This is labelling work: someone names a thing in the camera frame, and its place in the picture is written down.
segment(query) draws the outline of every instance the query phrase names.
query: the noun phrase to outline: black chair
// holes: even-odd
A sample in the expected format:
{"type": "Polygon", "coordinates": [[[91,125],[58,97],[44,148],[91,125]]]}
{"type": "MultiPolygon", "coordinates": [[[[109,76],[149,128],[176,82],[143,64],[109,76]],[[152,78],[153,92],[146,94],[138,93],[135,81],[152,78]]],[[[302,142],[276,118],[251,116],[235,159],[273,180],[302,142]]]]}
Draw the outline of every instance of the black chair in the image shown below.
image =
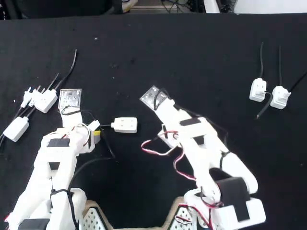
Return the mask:
{"type": "Polygon", "coordinates": [[[10,19],[122,13],[121,0],[3,0],[10,19]]]}

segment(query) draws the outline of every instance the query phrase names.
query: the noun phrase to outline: electrical cord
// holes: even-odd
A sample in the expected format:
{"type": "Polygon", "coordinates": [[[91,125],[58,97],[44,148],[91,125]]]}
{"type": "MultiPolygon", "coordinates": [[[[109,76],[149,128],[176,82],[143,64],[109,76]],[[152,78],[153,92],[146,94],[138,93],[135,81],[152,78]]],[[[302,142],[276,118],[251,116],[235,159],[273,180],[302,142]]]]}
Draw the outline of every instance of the electrical cord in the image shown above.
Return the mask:
{"type": "Polygon", "coordinates": [[[50,85],[48,85],[47,90],[49,90],[51,88],[51,86],[53,85],[53,83],[56,81],[56,79],[58,78],[59,73],[56,74],[56,76],[54,77],[54,79],[52,80],[52,82],[50,83],[50,85]]]}
{"type": "Polygon", "coordinates": [[[279,85],[283,85],[282,78],[282,47],[278,47],[278,74],[279,74],[279,85]]]}
{"type": "Polygon", "coordinates": [[[100,132],[102,133],[102,137],[103,140],[105,141],[106,147],[109,150],[110,154],[112,155],[112,158],[115,159],[115,154],[110,146],[110,142],[108,141],[107,137],[106,137],[106,133],[104,132],[104,130],[100,127],[100,132]]]}
{"type": "Polygon", "coordinates": [[[71,182],[70,182],[70,184],[69,184],[67,190],[68,190],[68,191],[71,190],[73,181],[76,179],[76,177],[78,176],[78,174],[79,174],[84,168],[86,168],[87,166],[89,166],[89,165],[91,165],[91,164],[93,164],[93,163],[95,163],[95,162],[98,162],[98,161],[107,161],[107,160],[111,160],[111,159],[113,159],[113,158],[111,158],[111,157],[109,157],[109,158],[102,158],[102,157],[100,157],[100,158],[95,158],[95,159],[92,159],[92,160],[87,161],[86,163],[84,163],[84,164],[74,173],[74,175],[73,175],[73,177],[72,177],[72,179],[71,179],[71,182]]]}
{"type": "Polygon", "coordinates": [[[188,209],[188,208],[194,209],[194,210],[198,213],[198,215],[201,217],[201,219],[203,220],[203,222],[208,226],[208,229],[211,230],[211,227],[210,227],[209,222],[206,220],[206,218],[202,215],[202,213],[201,213],[196,207],[194,207],[194,206],[189,206],[189,205],[187,205],[187,204],[179,204],[178,207],[185,207],[186,209],[188,209]]]}
{"type": "Polygon", "coordinates": [[[93,115],[91,110],[85,110],[85,109],[81,109],[81,110],[77,110],[77,111],[73,111],[73,112],[69,112],[69,113],[64,113],[65,109],[67,109],[68,106],[64,107],[63,110],[60,112],[62,115],[73,115],[73,114],[77,114],[77,113],[87,113],[89,115],[91,115],[92,119],[97,120],[95,118],[95,116],[93,115]]]}
{"type": "Polygon", "coordinates": [[[266,94],[270,95],[270,98],[268,100],[268,102],[265,104],[265,106],[263,107],[263,109],[260,110],[260,112],[257,114],[256,119],[259,119],[260,116],[269,108],[271,101],[273,100],[273,94],[271,94],[270,92],[265,92],[266,94]]]}
{"type": "Polygon", "coordinates": [[[168,10],[168,8],[165,6],[165,4],[164,4],[164,1],[165,0],[161,0],[161,4],[163,5],[163,7],[164,7],[164,9],[168,12],[168,13],[170,13],[170,11],[168,10]]]}
{"type": "Polygon", "coordinates": [[[181,172],[181,171],[179,171],[179,170],[177,169],[177,163],[178,163],[178,162],[184,157],[184,155],[185,155],[182,145],[181,145],[181,148],[182,148],[182,152],[181,152],[181,154],[174,160],[174,162],[173,162],[173,167],[174,167],[175,171],[176,171],[179,175],[181,175],[181,176],[187,178],[188,180],[196,181],[196,178],[195,178],[194,176],[188,175],[188,174],[186,174],[186,173],[184,173],[184,172],[181,172]]]}
{"type": "Polygon", "coordinates": [[[289,92],[292,92],[306,76],[307,76],[307,71],[294,83],[289,92]]]}
{"type": "Polygon", "coordinates": [[[30,112],[26,115],[27,118],[30,118],[30,116],[32,115],[32,113],[34,113],[34,111],[36,110],[35,107],[33,107],[30,112]]]}
{"type": "Polygon", "coordinates": [[[262,53],[263,53],[263,42],[261,42],[260,49],[259,49],[259,57],[260,57],[260,65],[261,65],[259,78],[263,77],[263,69],[264,69],[262,53]]]}
{"type": "Polygon", "coordinates": [[[73,69],[75,68],[76,60],[77,60],[77,49],[75,49],[75,54],[74,54],[74,57],[73,57],[72,65],[71,65],[71,68],[70,68],[68,74],[56,85],[54,90],[57,90],[67,80],[67,78],[71,75],[73,69]]]}

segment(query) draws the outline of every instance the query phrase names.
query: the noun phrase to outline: perforated metal base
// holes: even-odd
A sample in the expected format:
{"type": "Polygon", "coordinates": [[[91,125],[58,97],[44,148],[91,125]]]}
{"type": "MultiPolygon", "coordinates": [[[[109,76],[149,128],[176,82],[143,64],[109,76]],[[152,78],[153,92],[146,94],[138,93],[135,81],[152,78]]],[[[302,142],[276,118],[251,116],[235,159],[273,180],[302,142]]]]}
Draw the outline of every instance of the perforated metal base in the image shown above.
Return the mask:
{"type": "MultiPolygon", "coordinates": [[[[192,214],[195,215],[195,217],[197,216],[200,227],[202,227],[203,229],[208,229],[206,223],[200,217],[198,217],[195,211],[192,211],[192,214]]],[[[168,230],[196,230],[196,229],[197,229],[197,222],[193,221],[191,213],[185,207],[180,207],[177,209],[177,212],[168,228],[168,230]],[[181,217],[191,222],[187,222],[176,217],[181,217]]]]}
{"type": "Polygon", "coordinates": [[[88,209],[83,218],[82,230],[107,230],[96,208],[88,209]]]}

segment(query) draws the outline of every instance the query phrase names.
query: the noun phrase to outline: metal plate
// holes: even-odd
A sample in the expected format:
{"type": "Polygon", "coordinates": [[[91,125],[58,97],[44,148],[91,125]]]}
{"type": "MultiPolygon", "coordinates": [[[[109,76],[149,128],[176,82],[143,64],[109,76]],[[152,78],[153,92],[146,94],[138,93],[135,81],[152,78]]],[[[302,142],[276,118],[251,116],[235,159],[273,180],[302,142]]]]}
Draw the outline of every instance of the metal plate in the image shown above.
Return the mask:
{"type": "Polygon", "coordinates": [[[96,208],[91,207],[83,218],[80,230],[107,230],[96,208]]]}
{"type": "MultiPolygon", "coordinates": [[[[151,108],[152,110],[154,110],[154,97],[156,96],[156,94],[158,93],[159,89],[155,86],[152,86],[141,98],[140,100],[147,105],[149,108],[151,108]]],[[[161,104],[166,98],[168,98],[168,96],[164,93],[164,92],[160,92],[157,100],[156,100],[156,104],[161,104]]]]}
{"type": "Polygon", "coordinates": [[[82,89],[63,89],[59,94],[59,109],[80,108],[82,89]]]}

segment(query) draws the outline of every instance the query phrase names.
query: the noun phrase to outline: black tape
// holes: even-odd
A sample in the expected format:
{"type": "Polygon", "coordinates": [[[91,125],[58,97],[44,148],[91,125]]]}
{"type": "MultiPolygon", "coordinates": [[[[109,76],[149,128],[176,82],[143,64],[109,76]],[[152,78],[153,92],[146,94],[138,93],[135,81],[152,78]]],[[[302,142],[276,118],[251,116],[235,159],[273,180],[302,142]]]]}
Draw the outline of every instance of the black tape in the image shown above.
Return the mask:
{"type": "Polygon", "coordinates": [[[203,136],[194,137],[193,139],[196,141],[196,143],[197,143],[198,145],[203,145],[203,144],[204,144],[204,138],[203,138],[203,136]]]}
{"type": "Polygon", "coordinates": [[[46,230],[49,219],[24,219],[18,230],[46,230]]]}
{"type": "Polygon", "coordinates": [[[162,124],[162,129],[163,129],[163,132],[164,132],[164,137],[167,139],[168,138],[168,136],[167,136],[167,129],[166,129],[164,124],[162,124]]]}
{"type": "Polygon", "coordinates": [[[55,138],[51,139],[47,147],[69,147],[69,138],[55,138]]]}
{"type": "Polygon", "coordinates": [[[49,162],[49,166],[51,170],[58,170],[59,162],[49,162]]]}
{"type": "Polygon", "coordinates": [[[241,177],[230,177],[216,182],[221,191],[221,201],[225,206],[233,205],[238,222],[250,219],[246,202],[250,195],[241,177]]]}
{"type": "Polygon", "coordinates": [[[197,123],[200,123],[201,121],[198,119],[198,118],[190,118],[190,119],[187,119],[187,120],[183,120],[183,121],[180,121],[179,124],[181,126],[190,126],[190,125],[193,125],[193,124],[197,124],[197,123]]]}

